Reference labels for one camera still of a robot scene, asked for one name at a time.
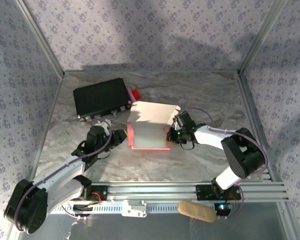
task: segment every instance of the sponge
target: sponge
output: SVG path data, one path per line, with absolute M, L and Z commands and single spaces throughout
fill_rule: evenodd
M 180 201 L 178 210 L 182 215 L 208 223 L 213 223 L 217 219 L 217 213 L 213 208 L 192 201 Z

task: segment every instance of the red cable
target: red cable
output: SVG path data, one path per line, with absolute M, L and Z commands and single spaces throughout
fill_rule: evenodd
M 97 193 L 96 191 L 93 191 L 91 194 L 97 195 L 99 197 L 98 203 L 101 202 L 101 197 L 100 197 L 99 193 Z
M 226 201 L 224 202 L 224 204 L 226 204 L 228 202 L 230 196 L 233 198 L 233 200 L 234 200 L 233 206 L 235 206 L 236 205 L 236 198 L 235 198 L 235 195 L 233 195 L 231 192 L 229 193 L 228 198 L 226 199 Z

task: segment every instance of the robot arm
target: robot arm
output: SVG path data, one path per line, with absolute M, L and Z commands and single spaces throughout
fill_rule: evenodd
M 92 181 L 82 174 L 98 160 L 99 153 L 115 148 L 126 137 L 121 129 L 108 132 L 107 124 L 92 126 L 86 140 L 78 145 L 63 166 L 34 181 L 23 179 L 16 185 L 4 217 L 19 230 L 32 234 L 57 206 L 77 198 L 89 200 L 93 197 Z
M 186 111 L 176 115 L 174 123 L 175 127 L 171 127 L 167 134 L 167 141 L 210 145 L 224 151 L 229 166 L 211 182 L 216 196 L 255 174 L 262 165 L 267 167 L 265 154 L 246 128 L 229 131 L 202 123 L 196 125 Z

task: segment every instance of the red object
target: red object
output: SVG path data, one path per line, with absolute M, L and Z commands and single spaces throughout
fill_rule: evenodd
M 126 91 L 127 91 L 128 94 L 129 94 L 129 98 L 130 98 L 130 100 L 131 100 L 131 103 L 135 103 L 135 102 L 137 101 L 137 99 L 136 99 L 135 96 L 132 94 L 131 89 L 127 87 L 127 88 L 126 88 Z
M 99 197 L 98 203 L 101 202 L 101 197 L 100 197 L 99 193 L 93 191 L 91 194 L 97 195 Z
M 139 94 L 137 89 L 133 89 L 131 92 L 132 92 L 132 94 L 133 94 L 133 96 L 135 97 L 136 100 L 140 99 L 140 94 Z

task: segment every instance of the metal frame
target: metal frame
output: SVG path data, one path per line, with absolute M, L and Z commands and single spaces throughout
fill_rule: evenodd
M 265 41 L 269 31 L 277 20 L 282 8 L 287 0 L 274 0 L 263 23 L 261 24 L 258 33 L 256 34 L 248 53 L 245 55 L 240 67 L 240 73 L 245 74 L 255 59 L 262 43 Z
M 91 211 L 80 214 L 121 214 L 125 200 L 143 200 L 146 203 L 147 214 L 177 214 L 181 200 L 189 200 L 214 208 L 214 203 L 224 200 L 198 201 L 196 185 L 209 183 L 188 182 L 99 182 L 94 186 L 108 186 L 106 201 L 92 206 Z M 288 194 L 282 182 L 245 182 L 241 184 L 246 203 L 285 203 L 289 201 Z M 63 206 L 67 211 L 74 211 L 74 205 L 90 204 L 90 201 L 68 201 Z M 61 206 L 51 214 L 64 214 Z
M 62 67 L 60 66 L 53 50 L 50 48 L 48 41 L 46 40 L 44 34 L 42 33 L 40 27 L 36 23 L 36 20 L 29 10 L 26 2 L 24 0 L 14 0 L 16 5 L 21 10 L 21 13 L 28 23 L 33 35 L 35 36 L 36 40 L 38 41 L 39 45 L 41 46 L 44 54 L 48 58 L 51 66 L 53 67 L 54 71 L 58 75 L 59 78 L 63 77 L 65 72 L 63 71 Z
M 244 74 L 242 74 L 240 75 L 240 77 L 237 77 L 236 80 L 243 99 L 246 115 L 251 125 L 252 134 L 267 152 L 267 149 L 265 148 L 265 146 L 267 146 L 267 138 L 263 131 L 258 112 L 256 111 L 257 108 L 253 99 L 253 95 L 250 91 L 247 78 Z M 273 167 L 270 164 L 268 165 L 268 171 L 273 181 L 281 181 L 279 175 L 273 170 Z M 296 217 L 294 215 L 290 202 L 277 202 L 276 205 L 280 213 L 281 222 L 283 224 L 287 239 L 299 240 L 300 228 L 296 221 Z
M 47 137 L 48 130 L 49 130 L 49 125 L 50 125 L 52 116 L 54 114 L 54 110 L 55 110 L 55 107 L 56 107 L 59 91 L 60 91 L 60 88 L 61 88 L 61 84 L 63 83 L 63 80 L 64 80 L 64 77 L 61 77 L 61 79 L 59 81 L 59 84 L 56 88 L 55 96 L 54 96 L 54 99 L 53 99 L 53 102 L 52 102 L 52 106 L 51 106 L 50 113 L 49 113 L 49 116 L 48 116 L 48 119 L 47 119 L 47 123 L 46 123 L 44 131 L 43 131 L 43 136 L 42 136 L 42 139 L 40 141 L 38 152 L 36 153 L 36 156 L 35 156 L 32 168 L 30 170 L 30 173 L 26 177 L 26 179 L 29 180 L 29 181 L 31 181 L 32 179 L 35 178 L 35 175 L 36 175 L 36 172 L 37 172 L 37 169 L 38 169 L 39 159 L 40 159 L 42 150 L 44 149 L 46 137 Z

